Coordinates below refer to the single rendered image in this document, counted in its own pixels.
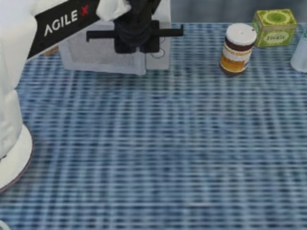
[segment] jar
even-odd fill
[[[235,23],[228,27],[220,61],[224,73],[235,76],[246,70],[256,39],[252,26]]]

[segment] blue checkered tablecloth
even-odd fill
[[[13,230],[306,230],[307,75],[293,45],[219,69],[227,24],[187,24],[169,71],[64,70],[39,57],[18,87],[34,158],[0,194]]]

